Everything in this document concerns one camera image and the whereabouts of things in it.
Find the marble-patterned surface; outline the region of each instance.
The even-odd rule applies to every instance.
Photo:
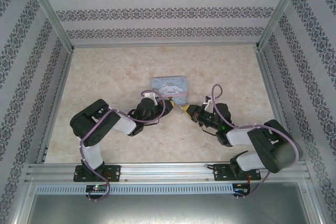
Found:
[[[188,103],[201,104],[215,83],[224,94],[236,125],[274,118],[252,46],[128,47],[76,49],[52,133],[46,163],[79,163],[79,141],[69,126],[83,108],[103,98],[112,108],[128,112],[140,92],[157,76],[187,77]],[[129,137],[111,130],[100,142],[106,162],[228,161],[251,146],[225,147],[202,132],[181,109],[155,126]]]

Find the blue box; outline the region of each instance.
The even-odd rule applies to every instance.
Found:
[[[177,105],[187,104],[188,87],[184,76],[153,78],[152,89],[161,94],[164,99],[172,99]]]

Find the metal profile bar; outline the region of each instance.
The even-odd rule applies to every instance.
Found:
[[[274,12],[272,13],[264,31],[261,34],[261,37],[258,41],[258,46],[260,48],[264,48],[265,44],[267,43],[271,33],[273,32],[275,26],[277,25],[280,17],[282,16],[283,12],[285,11],[288,3],[290,0],[280,0],[278,5],[275,7]]]
[[[65,84],[67,82],[68,74],[69,74],[69,71],[70,71],[72,57],[74,55],[73,52],[69,52],[69,54],[70,55],[68,55],[65,71],[64,71],[64,73],[61,77],[60,88],[59,88],[58,94],[55,98],[55,105],[53,106],[51,114],[50,114],[51,120],[50,120],[50,123],[47,127],[45,137],[42,141],[41,151],[40,151],[40,153],[37,157],[37,160],[36,160],[37,163],[41,163],[43,161],[43,156],[45,154],[44,150],[45,150],[46,146],[50,143],[51,135],[53,134],[53,129],[54,129],[56,118],[57,118],[57,112],[58,112],[59,106],[61,104],[62,95],[63,95],[63,92],[64,92]]]
[[[257,61],[259,64],[261,76],[263,78],[266,92],[268,95],[269,102],[271,104],[271,108],[273,111],[273,115],[275,119],[285,128],[286,131],[288,131],[287,123],[285,120],[285,117],[282,112],[282,108],[280,105],[280,101],[274,86],[274,83],[272,81],[272,77],[270,74],[270,71],[268,69],[266,59],[264,52],[262,50],[255,50],[256,56],[257,56]]]
[[[327,223],[323,215],[321,206],[317,199],[316,191],[312,182],[300,182],[298,183],[303,204],[308,215],[309,222],[311,224],[323,224]]]
[[[36,195],[36,188],[37,186],[33,184],[23,185],[18,205],[16,206],[16,210],[14,213],[14,217],[12,218],[12,221],[10,223],[28,223],[29,214]]]
[[[121,166],[120,181],[114,184],[192,184],[223,183],[214,180],[213,171],[208,163],[155,163],[155,164],[118,164]],[[33,164],[28,168],[25,184],[77,184],[73,182],[76,164]],[[260,170],[264,177],[266,170]],[[266,182],[303,182],[310,180],[310,174],[304,161],[291,168],[271,174]],[[242,181],[226,181],[226,183],[244,183]]]
[[[76,44],[75,48],[112,48],[112,47],[188,47],[188,46],[245,46],[255,42],[153,42],[153,43],[115,43],[115,44]]]

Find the enclosure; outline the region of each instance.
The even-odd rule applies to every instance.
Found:
[[[1,0],[0,223],[336,222],[335,16],[336,0]],[[276,119],[303,158],[237,201],[207,166],[254,148],[175,106],[104,137],[118,182],[87,202],[71,118],[98,99],[127,113],[161,76],[186,76],[188,104],[219,83],[236,125]]]

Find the wire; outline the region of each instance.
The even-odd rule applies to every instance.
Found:
[[[251,175],[247,175],[247,179],[248,179],[248,182],[247,182],[247,184],[248,184],[248,189],[247,190],[249,190],[249,189],[251,189]]]
[[[208,133],[208,134],[211,135],[211,136],[216,136],[216,134],[213,134],[213,133],[211,133],[211,132],[209,132],[209,131],[204,130],[204,129],[203,129],[203,125],[201,126],[201,129],[202,129],[202,131],[204,131],[205,133]]]
[[[130,120],[132,120],[132,121],[135,121],[135,122],[139,122],[139,123],[151,123],[151,122],[155,122],[155,121],[157,121],[159,118],[161,118],[162,116],[163,116],[163,113],[164,113],[164,111],[165,111],[165,109],[166,109],[166,103],[165,103],[165,101],[164,101],[164,99],[163,99],[163,97],[158,93],[158,92],[156,92],[156,91],[154,91],[154,90],[144,90],[144,91],[142,91],[141,92],[141,95],[144,97],[144,94],[145,93],[149,93],[149,92],[153,92],[153,93],[155,93],[155,94],[157,94],[158,96],[159,96],[159,98],[162,100],[162,103],[163,103],[163,110],[162,110],[162,112],[161,112],[161,114],[157,117],[157,118],[155,118],[155,119],[152,119],[152,120],[148,120],[148,121],[144,121],[144,120],[138,120],[138,119],[134,119],[134,118],[132,118],[130,115],[127,115],[127,114],[125,114],[124,112],[121,112],[121,111],[119,111],[119,110],[116,110],[116,109],[111,109],[111,110],[109,110],[108,112],[106,112],[106,114],[95,124],[95,126],[85,135],[85,137],[83,137],[81,140],[80,140],[80,142],[79,142],[79,152],[80,152],[80,155],[82,156],[82,160],[83,160],[83,163],[87,166],[87,168],[90,170],[90,171],[92,171],[93,172],[93,174],[95,174],[97,177],[99,177],[99,178],[101,178],[103,181],[105,181],[106,182],[106,186],[107,186],[107,191],[106,191],[106,193],[103,195],[103,196],[101,196],[100,198],[98,198],[98,199],[92,199],[92,198],[90,198],[90,195],[91,195],[91,193],[93,192],[93,191],[89,191],[89,194],[88,194],[88,199],[89,199],[89,201],[91,201],[91,200],[94,200],[95,202],[97,202],[97,201],[100,201],[100,200],[103,200],[104,198],[106,198],[109,194],[110,194],[110,191],[111,191],[111,185],[110,185],[110,183],[109,183],[109,180],[108,179],[106,179],[105,177],[103,177],[103,176],[101,176],[99,173],[97,173],[90,165],[89,165],[89,163],[86,161],[86,159],[85,159],[85,156],[84,156],[84,152],[83,152],[83,147],[84,147],[84,141],[86,140],[86,139],[88,139],[89,138],[89,136],[98,128],[98,126],[108,117],[108,115],[109,114],[111,114],[112,112],[117,112],[117,113],[119,113],[119,114],[122,114],[122,115],[124,115],[124,116],[126,116],[126,117],[128,117]]]
[[[220,88],[220,94],[218,96],[215,97],[215,88],[216,87],[219,87]],[[220,113],[219,109],[217,108],[217,105],[216,105],[216,102],[215,100],[217,98],[219,98],[221,95],[223,94],[223,88],[221,85],[219,84],[215,84],[213,85],[212,89],[211,89],[211,100],[212,100],[212,103],[213,103],[213,106],[214,106],[214,109],[216,110],[217,114],[220,116],[220,118],[227,124],[229,125],[230,127],[234,128],[234,129],[248,129],[248,128],[265,128],[265,129],[268,129],[268,130],[271,130],[275,133],[278,133],[280,136],[282,136],[284,139],[286,139],[290,145],[293,147],[294,149],[294,152],[295,152],[295,160],[294,162],[289,166],[293,166],[295,165],[298,160],[299,160],[299,151],[298,151],[298,148],[296,147],[295,143],[292,141],[292,139],[290,139],[286,134],[283,134],[283,132],[273,128],[273,127],[269,127],[269,126],[266,126],[266,125],[263,125],[263,124],[254,124],[254,125],[246,125],[246,126],[236,126],[236,125],[233,125],[231,124],[230,122],[228,122],[225,117],[223,117],[223,115]],[[253,195],[257,190],[260,189],[261,185],[265,182],[265,180],[268,178],[270,174],[270,171],[268,171],[268,173],[266,174],[266,176],[263,178],[263,180],[259,183],[259,185],[248,195],[248,196],[251,196]]]
[[[110,174],[110,173],[105,172],[105,173],[103,173],[103,175],[104,175],[104,174],[106,174],[107,176],[109,176],[109,177],[111,178],[111,174]]]
[[[152,123],[152,124],[144,124],[143,126],[152,126],[152,125],[157,125],[159,123],[160,119],[158,119],[157,123]]]

